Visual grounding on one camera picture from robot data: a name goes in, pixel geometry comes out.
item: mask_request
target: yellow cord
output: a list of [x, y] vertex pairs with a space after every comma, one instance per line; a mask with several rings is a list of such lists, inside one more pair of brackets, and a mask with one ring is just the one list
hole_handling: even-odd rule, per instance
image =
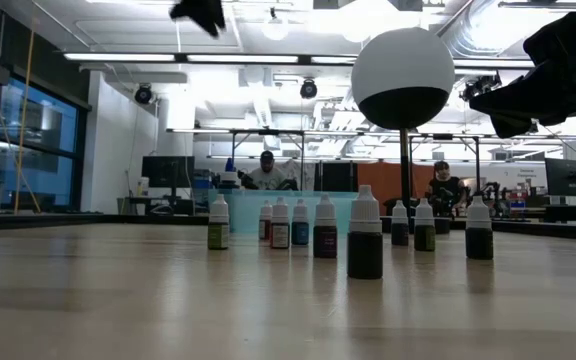
[[28, 66], [26, 66], [26, 93], [24, 95], [24, 105], [21, 113], [21, 130], [19, 133], [19, 157], [17, 161], [17, 192], [15, 193], [15, 215], [17, 215], [19, 209], [19, 190], [20, 190], [20, 178], [21, 178], [21, 166], [23, 165], [23, 152], [24, 152], [24, 130], [26, 129], [26, 110], [28, 107], [28, 92], [30, 89], [30, 70], [32, 69], [32, 50], [35, 46], [35, 8], [33, 7], [33, 23], [30, 27], [30, 47], [28, 48]]
[[[0, 126], [1, 128], [4, 130], [4, 136], [6, 137], [6, 142], [8, 143], [8, 149], [10, 149], [10, 152], [12, 153], [12, 144], [10, 142], [10, 137], [8, 136], [8, 128], [6, 127], [6, 122], [4, 121], [4, 116], [1, 114], [1, 106], [0, 106]], [[15, 158], [14, 156], [12, 157], [12, 159], [15, 161], [15, 166], [19, 166], [19, 163], [17, 162], [17, 158]], [[23, 171], [21, 172], [21, 179], [24, 182], [24, 185], [26, 185], [26, 188], [28, 189], [28, 192], [30, 193], [30, 196], [32, 197], [32, 201], [35, 203], [35, 207], [37, 208], [37, 212], [41, 213], [41, 207], [39, 207], [39, 203], [37, 202], [37, 199], [35, 198], [35, 194], [32, 192], [32, 189], [30, 189], [30, 185], [28, 184], [28, 180], [26, 180], [26, 176], [24, 176]]]

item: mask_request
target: orange wall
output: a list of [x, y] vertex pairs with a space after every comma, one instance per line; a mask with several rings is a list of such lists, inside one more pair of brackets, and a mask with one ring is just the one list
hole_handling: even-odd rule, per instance
[[[392, 198], [401, 198], [401, 165], [377, 162], [358, 165], [359, 185], [370, 185], [379, 201], [380, 213], [386, 215], [383, 203]], [[413, 166], [412, 196], [423, 197], [428, 183], [435, 176], [432, 166]]]

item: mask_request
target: white bottle cap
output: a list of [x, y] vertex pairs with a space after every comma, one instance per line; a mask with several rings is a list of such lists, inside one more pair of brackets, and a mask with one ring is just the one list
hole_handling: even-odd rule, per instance
[[319, 204], [315, 207], [315, 226], [337, 226], [335, 205], [328, 194], [321, 195]]
[[397, 205], [392, 209], [392, 223], [408, 224], [408, 212], [401, 200], [397, 200]]
[[272, 222], [288, 223], [288, 205], [284, 202], [283, 196], [277, 198], [277, 204], [272, 206]]
[[435, 217], [432, 214], [432, 206], [428, 204], [428, 199], [422, 198], [415, 209], [415, 226], [432, 225], [435, 226]]
[[270, 201], [266, 200], [264, 206], [261, 207], [261, 214], [259, 215], [259, 220], [271, 220], [272, 219], [272, 205]]
[[210, 205], [210, 219], [211, 223], [229, 223], [230, 217], [228, 216], [228, 203], [224, 199], [223, 194], [217, 194], [217, 200]]
[[359, 196], [352, 201], [350, 231], [381, 233], [379, 202], [372, 196], [370, 185], [359, 186]]
[[492, 229], [490, 221], [490, 209], [484, 204], [481, 196], [472, 198], [472, 204], [468, 206], [467, 228]]
[[297, 205], [292, 208], [292, 222], [308, 222], [308, 207], [303, 199], [297, 200]]

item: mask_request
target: white sphere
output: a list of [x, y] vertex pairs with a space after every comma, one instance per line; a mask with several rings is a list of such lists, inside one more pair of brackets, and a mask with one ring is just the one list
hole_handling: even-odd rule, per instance
[[450, 51], [421, 28], [380, 34], [352, 69], [352, 93], [366, 118], [386, 129], [411, 129], [432, 120], [455, 82]]

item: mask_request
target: person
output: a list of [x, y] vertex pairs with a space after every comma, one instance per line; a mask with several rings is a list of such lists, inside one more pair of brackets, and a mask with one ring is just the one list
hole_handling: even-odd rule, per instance
[[286, 175], [275, 168], [275, 157], [272, 152], [262, 152], [259, 162], [261, 166], [248, 176], [260, 190], [276, 190], [286, 180]]
[[428, 192], [430, 197], [441, 197], [441, 190], [452, 194], [453, 208], [459, 208], [466, 204], [467, 194], [466, 185], [456, 176], [450, 176], [450, 165], [445, 161], [435, 163], [435, 178], [428, 183]]

